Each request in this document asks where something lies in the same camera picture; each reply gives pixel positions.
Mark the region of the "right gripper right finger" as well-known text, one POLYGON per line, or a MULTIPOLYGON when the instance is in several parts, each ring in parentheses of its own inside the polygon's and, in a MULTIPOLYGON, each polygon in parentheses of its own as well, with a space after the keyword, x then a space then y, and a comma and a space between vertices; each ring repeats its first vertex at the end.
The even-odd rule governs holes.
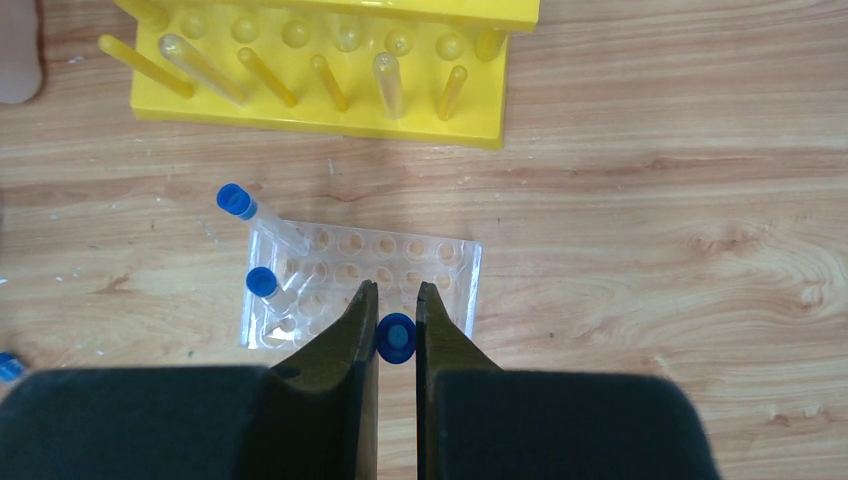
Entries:
POLYGON ((450 319, 437 287, 416 305, 422 479, 716 479, 698 413, 651 375, 507 370, 450 319))

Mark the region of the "blue capped tube long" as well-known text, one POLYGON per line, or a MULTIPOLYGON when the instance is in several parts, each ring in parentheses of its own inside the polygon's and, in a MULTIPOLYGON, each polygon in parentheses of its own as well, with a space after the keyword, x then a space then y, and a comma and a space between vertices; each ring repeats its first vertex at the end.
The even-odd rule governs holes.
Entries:
POLYGON ((223 185, 216 194, 216 203, 220 209, 246 222, 251 228, 270 235, 290 252, 297 255, 306 255, 309 252, 309 244, 303 233, 291 222, 281 219, 240 185, 223 185))

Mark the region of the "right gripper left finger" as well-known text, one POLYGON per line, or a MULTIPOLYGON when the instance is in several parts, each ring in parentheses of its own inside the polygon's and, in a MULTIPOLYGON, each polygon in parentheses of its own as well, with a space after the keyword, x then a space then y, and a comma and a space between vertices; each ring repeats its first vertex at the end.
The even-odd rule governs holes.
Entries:
POLYGON ((45 370, 1 404, 5 479, 372 479, 378 292, 284 361, 45 370))

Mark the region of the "clear glass test tube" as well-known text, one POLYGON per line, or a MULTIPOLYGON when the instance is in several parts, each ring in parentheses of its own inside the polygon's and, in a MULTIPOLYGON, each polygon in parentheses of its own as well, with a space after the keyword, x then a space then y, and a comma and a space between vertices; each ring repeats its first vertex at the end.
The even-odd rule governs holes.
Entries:
POLYGON ((245 89, 183 37, 163 35, 158 48, 166 60, 219 96, 239 107, 247 104, 245 89))

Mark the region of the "clear plastic well plate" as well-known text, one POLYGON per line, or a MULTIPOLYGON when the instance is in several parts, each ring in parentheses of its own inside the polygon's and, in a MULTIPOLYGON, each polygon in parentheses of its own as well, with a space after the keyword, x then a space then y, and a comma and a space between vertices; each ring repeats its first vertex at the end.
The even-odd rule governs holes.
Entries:
POLYGON ((365 280, 378 314, 412 316, 422 282, 437 286, 449 318, 472 336, 483 246, 477 241, 282 220, 254 224, 247 268, 270 269, 269 300, 243 294, 240 342, 294 352, 334 323, 365 280))

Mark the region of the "pink plastic bin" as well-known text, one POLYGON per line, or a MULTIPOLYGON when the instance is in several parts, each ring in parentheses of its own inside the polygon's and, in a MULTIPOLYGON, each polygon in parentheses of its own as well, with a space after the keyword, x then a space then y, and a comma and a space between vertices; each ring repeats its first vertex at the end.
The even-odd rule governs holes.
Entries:
POLYGON ((1 1, 1 103, 21 104, 40 90, 40 17, 35 0, 1 1))

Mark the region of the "blue capped tube front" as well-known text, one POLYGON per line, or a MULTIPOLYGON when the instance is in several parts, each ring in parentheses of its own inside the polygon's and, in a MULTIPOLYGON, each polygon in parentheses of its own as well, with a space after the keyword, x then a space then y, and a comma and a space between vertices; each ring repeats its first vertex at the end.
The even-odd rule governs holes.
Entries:
POLYGON ((0 378, 2 384, 11 386, 22 380, 27 373, 26 365, 16 355, 7 351, 0 353, 0 378))

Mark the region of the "yellow test tube rack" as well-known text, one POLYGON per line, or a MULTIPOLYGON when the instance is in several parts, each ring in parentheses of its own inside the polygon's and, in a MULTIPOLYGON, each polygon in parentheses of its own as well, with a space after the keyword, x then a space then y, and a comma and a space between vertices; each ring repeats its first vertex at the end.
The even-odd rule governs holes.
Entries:
POLYGON ((100 49, 131 68, 140 119, 214 123, 497 149, 508 48, 536 1, 123 1, 133 45, 100 49), (239 107, 166 60, 176 34, 248 94, 239 107))

